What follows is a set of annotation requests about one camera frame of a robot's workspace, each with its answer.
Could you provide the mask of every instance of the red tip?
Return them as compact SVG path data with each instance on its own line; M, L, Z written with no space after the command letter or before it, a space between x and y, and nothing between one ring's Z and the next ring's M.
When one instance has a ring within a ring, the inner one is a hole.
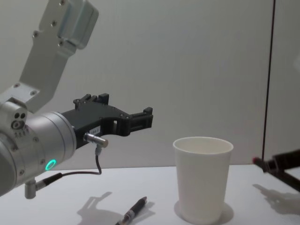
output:
M258 159L257 157L254 157L254 158L252 159L252 162L255 163L255 161L256 161L257 159Z

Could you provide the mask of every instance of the white paper cup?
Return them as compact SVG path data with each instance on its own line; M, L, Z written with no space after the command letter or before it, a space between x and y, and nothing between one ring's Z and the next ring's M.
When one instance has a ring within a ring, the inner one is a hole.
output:
M173 143L182 217L196 225L219 220L225 198L230 142L211 137L187 137Z

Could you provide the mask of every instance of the black pen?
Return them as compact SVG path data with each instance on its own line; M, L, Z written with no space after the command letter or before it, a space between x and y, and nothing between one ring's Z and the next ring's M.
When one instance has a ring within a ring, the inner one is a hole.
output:
M142 210L147 203L147 197L141 198L131 209L124 215L124 218L116 223L116 225L128 225L136 215Z

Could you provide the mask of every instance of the white wall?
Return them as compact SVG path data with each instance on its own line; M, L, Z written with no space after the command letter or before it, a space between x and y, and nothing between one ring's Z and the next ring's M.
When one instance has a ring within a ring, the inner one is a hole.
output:
M266 158L300 148L300 1L276 2Z
M174 165L185 136L231 141L233 164L260 156L272 0L92 0L100 11L88 47L69 60L41 112L67 111L86 93L128 112L154 108L153 128L107 136L104 167ZM20 76L46 0L0 3L0 90ZM94 147L57 168L92 168Z

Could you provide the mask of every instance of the table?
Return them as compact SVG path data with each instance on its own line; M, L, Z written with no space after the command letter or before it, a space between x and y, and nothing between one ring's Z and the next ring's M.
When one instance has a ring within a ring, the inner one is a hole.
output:
M144 196L149 202L132 225L189 224L178 213L175 167L103 169L64 177L33 200L23 195L20 186L0 198L1 225L114 225ZM230 166L225 202L216 225L300 224L300 194L254 165Z

